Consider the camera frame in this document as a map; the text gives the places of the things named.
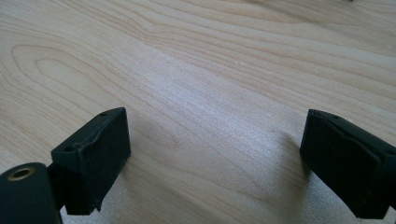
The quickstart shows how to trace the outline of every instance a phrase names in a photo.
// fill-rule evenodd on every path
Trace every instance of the wood grain pattern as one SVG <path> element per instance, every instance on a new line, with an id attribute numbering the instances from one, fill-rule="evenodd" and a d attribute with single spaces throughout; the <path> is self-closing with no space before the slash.
<path id="1" fill-rule="evenodd" d="M 3 0 L 0 172 L 128 111 L 103 210 L 65 223 L 359 220 L 299 156 L 308 108 L 396 145 L 393 0 Z"/>

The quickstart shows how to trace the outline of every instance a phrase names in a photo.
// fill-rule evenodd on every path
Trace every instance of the wooden surface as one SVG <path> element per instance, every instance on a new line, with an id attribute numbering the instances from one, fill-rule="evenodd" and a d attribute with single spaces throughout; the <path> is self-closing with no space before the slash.
<path id="1" fill-rule="evenodd" d="M 125 106 L 133 156 L 64 223 L 356 219 L 299 155 L 308 108 L 396 145 L 394 0 L 2 0 L 0 172 Z"/>

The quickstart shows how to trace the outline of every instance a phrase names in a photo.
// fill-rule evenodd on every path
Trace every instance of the black object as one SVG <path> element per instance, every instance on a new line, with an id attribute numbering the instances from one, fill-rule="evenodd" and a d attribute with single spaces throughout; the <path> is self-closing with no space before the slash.
<path id="1" fill-rule="evenodd" d="M 383 218 L 396 208 L 396 147 L 333 114 L 310 109 L 303 161 L 356 217 Z"/>
<path id="2" fill-rule="evenodd" d="M 131 155 L 125 108 L 96 116 L 51 151 L 53 164 L 26 163 L 0 175 L 1 223 L 62 223 L 100 210 Z"/>

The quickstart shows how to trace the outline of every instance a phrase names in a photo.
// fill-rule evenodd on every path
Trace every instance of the small dark object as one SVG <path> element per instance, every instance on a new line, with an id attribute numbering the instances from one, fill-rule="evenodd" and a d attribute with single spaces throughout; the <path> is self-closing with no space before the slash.
<path id="1" fill-rule="evenodd" d="M 396 148 L 345 119 L 308 112 L 304 162 L 356 217 L 383 218 L 396 205 Z"/>
<path id="2" fill-rule="evenodd" d="M 26 163 L 0 175 L 1 223 L 62 223 L 100 210 L 131 155 L 125 108 L 108 110 L 51 151 L 53 164 Z"/>

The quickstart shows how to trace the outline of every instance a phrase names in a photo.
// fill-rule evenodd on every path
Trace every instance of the wood grain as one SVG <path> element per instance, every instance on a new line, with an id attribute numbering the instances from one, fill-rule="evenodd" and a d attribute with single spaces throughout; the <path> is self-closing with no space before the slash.
<path id="1" fill-rule="evenodd" d="M 299 156 L 308 108 L 396 145 L 393 0 L 3 0 L 0 172 L 125 106 L 133 156 L 64 223 L 360 220 Z"/>

